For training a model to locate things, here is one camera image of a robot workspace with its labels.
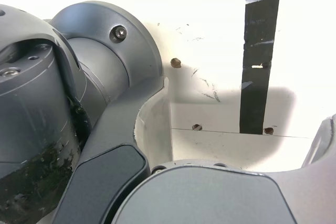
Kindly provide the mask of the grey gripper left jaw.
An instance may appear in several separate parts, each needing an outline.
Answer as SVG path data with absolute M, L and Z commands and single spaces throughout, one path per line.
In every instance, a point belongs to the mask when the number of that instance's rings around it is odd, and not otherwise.
M 110 222 L 152 168 L 172 161 L 168 90 L 168 78 L 149 78 L 108 104 L 85 144 L 53 223 Z

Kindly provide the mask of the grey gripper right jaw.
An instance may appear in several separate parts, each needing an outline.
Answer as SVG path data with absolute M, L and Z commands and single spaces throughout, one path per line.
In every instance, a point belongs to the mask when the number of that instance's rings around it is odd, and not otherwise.
M 166 169 L 138 185 L 113 223 L 335 223 L 335 117 L 299 169 L 257 173 L 217 166 Z

